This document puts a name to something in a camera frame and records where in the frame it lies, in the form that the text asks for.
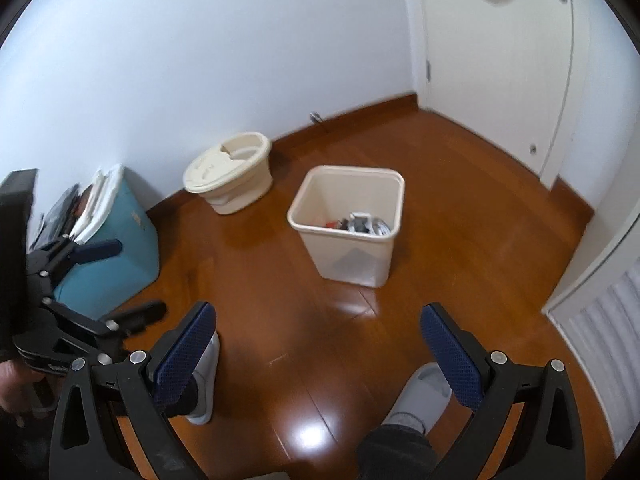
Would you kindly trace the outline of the person's left hand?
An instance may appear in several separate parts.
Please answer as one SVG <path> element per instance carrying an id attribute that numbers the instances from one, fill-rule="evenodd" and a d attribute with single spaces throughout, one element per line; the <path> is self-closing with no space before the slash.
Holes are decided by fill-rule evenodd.
<path id="1" fill-rule="evenodd" d="M 32 409 L 29 391 L 45 374 L 29 368 L 21 360 L 7 360 L 0 364 L 0 405 L 9 414 L 26 413 Z"/>

